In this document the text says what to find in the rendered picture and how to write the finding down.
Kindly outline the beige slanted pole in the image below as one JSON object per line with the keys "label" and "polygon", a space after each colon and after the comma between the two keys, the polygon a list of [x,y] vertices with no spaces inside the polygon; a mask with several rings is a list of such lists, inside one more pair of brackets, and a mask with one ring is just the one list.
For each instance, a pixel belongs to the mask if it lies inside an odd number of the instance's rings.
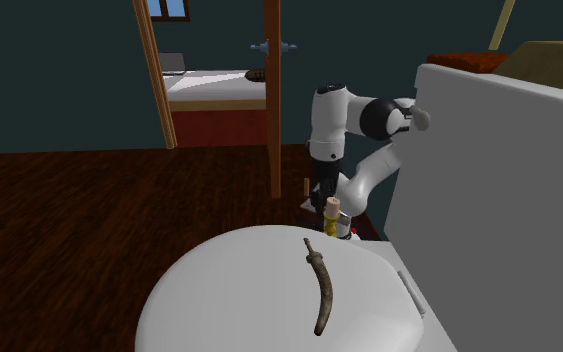
{"label": "beige slanted pole", "polygon": [[507,24],[509,22],[510,15],[514,8],[516,0],[504,0],[503,6],[501,8],[500,14],[496,26],[494,28],[488,49],[490,51],[497,51],[499,49],[501,40],[505,33]]}

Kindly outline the orange red textured block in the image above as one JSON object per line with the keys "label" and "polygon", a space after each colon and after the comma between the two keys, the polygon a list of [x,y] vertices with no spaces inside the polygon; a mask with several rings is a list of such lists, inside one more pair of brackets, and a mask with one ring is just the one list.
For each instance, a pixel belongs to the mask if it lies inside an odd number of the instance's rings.
{"label": "orange red textured block", "polygon": [[466,72],[485,74],[492,73],[507,58],[508,54],[492,52],[451,53],[429,55],[426,62]]}

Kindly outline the window with brown frame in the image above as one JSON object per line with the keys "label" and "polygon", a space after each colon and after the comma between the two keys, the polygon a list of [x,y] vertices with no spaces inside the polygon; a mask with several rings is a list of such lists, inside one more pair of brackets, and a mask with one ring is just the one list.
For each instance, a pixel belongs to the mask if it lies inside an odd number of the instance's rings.
{"label": "window with brown frame", "polygon": [[189,22],[189,0],[147,0],[154,22]]}

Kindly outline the brown wooden door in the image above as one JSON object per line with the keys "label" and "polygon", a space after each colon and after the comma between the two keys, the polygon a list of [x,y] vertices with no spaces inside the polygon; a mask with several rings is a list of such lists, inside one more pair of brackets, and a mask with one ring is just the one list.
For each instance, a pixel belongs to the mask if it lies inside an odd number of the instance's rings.
{"label": "brown wooden door", "polygon": [[263,1],[264,41],[256,48],[265,54],[266,134],[270,193],[281,197],[281,0]]}

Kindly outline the curved brown sheathed dagger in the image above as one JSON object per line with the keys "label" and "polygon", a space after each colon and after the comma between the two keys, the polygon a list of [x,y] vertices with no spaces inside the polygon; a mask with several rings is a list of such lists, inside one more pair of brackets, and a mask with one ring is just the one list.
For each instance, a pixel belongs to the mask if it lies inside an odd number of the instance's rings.
{"label": "curved brown sheathed dagger", "polygon": [[306,262],[311,265],[318,281],[320,290],[320,305],[316,319],[314,334],[321,336],[328,323],[333,304],[333,286],[323,255],[313,249],[308,238],[303,239],[308,250]]}

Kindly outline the white toilet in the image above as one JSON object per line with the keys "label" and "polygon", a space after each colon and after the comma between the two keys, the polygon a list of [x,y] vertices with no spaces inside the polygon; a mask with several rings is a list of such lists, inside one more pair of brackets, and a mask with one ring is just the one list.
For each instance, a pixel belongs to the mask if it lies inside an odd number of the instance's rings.
{"label": "white toilet", "polygon": [[[385,224],[402,268],[357,241],[257,226],[182,256],[149,295],[135,352],[563,352],[563,89],[422,65],[432,118],[399,143]],[[323,255],[332,311],[303,241]]]}

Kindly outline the wooden door frame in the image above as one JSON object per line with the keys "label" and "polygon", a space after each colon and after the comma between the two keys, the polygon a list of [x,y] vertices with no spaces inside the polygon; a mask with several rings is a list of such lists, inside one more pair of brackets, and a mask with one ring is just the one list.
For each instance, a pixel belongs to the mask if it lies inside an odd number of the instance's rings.
{"label": "wooden door frame", "polygon": [[152,91],[159,114],[165,146],[167,149],[173,149],[178,145],[178,143],[167,90],[161,72],[159,52],[153,33],[147,0],[132,0],[132,5],[145,55]]}

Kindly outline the bed with red base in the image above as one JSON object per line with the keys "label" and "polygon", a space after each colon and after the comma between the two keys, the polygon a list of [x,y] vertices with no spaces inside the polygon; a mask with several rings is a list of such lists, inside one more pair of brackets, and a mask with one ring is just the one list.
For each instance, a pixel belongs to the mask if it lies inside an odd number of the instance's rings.
{"label": "bed with red base", "polygon": [[183,53],[159,59],[178,146],[267,142],[264,69],[188,70]]}

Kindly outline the olive brown slab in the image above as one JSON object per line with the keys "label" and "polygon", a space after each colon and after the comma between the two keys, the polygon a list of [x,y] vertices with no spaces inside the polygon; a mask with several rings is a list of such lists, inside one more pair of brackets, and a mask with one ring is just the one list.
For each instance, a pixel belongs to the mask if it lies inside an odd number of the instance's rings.
{"label": "olive brown slab", "polygon": [[526,41],[493,74],[563,89],[563,41]]}

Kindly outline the beige candle on yellow holder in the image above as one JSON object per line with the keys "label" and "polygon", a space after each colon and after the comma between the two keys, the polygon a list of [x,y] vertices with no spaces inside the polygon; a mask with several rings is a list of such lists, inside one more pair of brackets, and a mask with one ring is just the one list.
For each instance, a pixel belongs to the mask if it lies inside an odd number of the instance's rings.
{"label": "beige candle on yellow holder", "polygon": [[340,200],[336,197],[328,197],[323,210],[323,232],[329,236],[337,238],[337,223],[340,218]]}

